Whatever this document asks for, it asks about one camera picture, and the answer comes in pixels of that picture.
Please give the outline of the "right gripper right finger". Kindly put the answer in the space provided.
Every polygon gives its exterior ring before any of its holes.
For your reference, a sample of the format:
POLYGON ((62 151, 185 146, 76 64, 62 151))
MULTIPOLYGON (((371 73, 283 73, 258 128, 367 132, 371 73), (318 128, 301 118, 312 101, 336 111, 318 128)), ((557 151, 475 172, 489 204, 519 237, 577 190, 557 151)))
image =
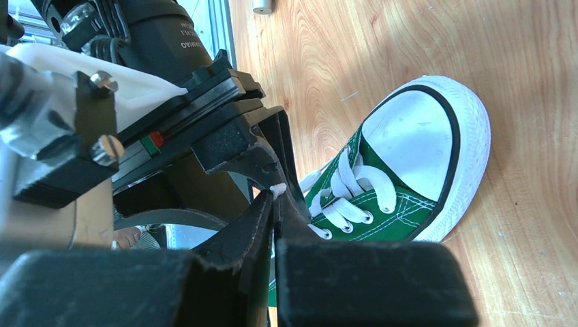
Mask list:
POLYGON ((322 240, 288 194, 273 208, 280 326, 477 326, 460 266, 444 246, 322 240))

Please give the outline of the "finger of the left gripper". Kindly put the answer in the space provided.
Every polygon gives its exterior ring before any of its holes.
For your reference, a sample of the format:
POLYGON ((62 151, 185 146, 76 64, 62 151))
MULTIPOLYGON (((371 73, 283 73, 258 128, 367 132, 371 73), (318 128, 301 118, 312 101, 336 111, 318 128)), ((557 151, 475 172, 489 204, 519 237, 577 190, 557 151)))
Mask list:
POLYGON ((267 189, 280 182, 285 183, 301 220, 310 223, 311 214, 296 174, 296 162, 286 111, 281 106, 261 107, 245 114, 244 117, 248 120, 251 133, 266 140, 277 156, 276 168, 269 162, 258 166, 254 169, 257 177, 250 177, 249 182, 258 189, 267 189))
POLYGON ((244 119, 217 128, 195 142, 192 150, 207 174, 235 172, 261 189, 288 184, 273 147, 244 119))

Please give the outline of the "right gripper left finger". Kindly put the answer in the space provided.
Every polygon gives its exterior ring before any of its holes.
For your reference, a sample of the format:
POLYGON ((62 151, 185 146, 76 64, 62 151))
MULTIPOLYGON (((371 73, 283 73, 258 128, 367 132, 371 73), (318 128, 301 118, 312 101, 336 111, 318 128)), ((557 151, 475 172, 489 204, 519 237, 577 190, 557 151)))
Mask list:
POLYGON ((2 326, 264 326, 273 194, 192 250, 31 251, 1 278, 2 326))

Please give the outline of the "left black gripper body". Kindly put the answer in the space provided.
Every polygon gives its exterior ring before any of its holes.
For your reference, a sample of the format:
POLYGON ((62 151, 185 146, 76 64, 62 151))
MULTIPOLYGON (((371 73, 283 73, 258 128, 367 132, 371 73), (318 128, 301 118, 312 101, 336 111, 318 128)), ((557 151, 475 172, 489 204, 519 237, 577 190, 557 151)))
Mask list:
POLYGON ((220 61, 206 73, 204 82, 184 88, 184 95, 169 99, 119 133, 125 152, 111 178, 112 196, 163 170, 193 143, 259 106, 262 93, 249 75, 220 61))

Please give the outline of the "white shoelace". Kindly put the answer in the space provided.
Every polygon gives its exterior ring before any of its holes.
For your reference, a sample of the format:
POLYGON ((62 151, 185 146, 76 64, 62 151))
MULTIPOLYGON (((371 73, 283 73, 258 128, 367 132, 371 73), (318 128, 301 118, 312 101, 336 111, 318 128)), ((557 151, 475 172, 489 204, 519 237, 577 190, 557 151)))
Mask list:
POLYGON ((323 240, 353 234, 357 225, 376 227, 381 217, 394 215, 398 202, 392 178, 367 164, 352 145, 305 175, 299 189, 313 219, 307 227, 323 240))

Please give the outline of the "green canvas sneaker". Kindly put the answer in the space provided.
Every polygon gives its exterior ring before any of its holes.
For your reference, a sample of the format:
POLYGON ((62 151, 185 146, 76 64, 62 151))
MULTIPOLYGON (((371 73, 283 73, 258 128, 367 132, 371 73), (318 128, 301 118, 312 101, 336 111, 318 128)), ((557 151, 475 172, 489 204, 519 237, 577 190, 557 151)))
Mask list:
POLYGON ((392 178, 396 211, 376 227, 357 225, 355 233, 330 241, 439 243, 474 199, 490 144, 487 110, 466 85, 446 76, 422 76, 400 86, 343 146, 358 146, 367 164, 392 178))

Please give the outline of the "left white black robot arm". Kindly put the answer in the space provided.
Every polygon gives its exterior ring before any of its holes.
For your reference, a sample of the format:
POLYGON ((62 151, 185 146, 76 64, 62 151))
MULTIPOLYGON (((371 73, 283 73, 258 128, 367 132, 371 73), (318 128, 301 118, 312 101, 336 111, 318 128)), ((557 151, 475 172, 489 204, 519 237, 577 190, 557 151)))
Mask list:
POLYGON ((175 1, 36 1, 65 53, 107 72, 138 72, 117 99, 149 106, 117 111, 126 158, 112 177, 117 218, 166 208, 197 208, 232 219, 247 206, 245 184, 283 181, 304 220, 287 118, 262 107, 264 92, 234 70, 223 52, 210 57, 175 1))

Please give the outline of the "operator hand in background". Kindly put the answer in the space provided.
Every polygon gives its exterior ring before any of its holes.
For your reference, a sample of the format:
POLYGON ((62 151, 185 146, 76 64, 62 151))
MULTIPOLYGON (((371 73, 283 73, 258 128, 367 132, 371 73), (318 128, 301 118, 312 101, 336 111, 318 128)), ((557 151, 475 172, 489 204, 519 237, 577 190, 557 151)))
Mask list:
POLYGON ((141 234, 141 230, 137 227, 123 228, 114 231, 113 241, 117 249, 131 249, 139 241, 141 234))

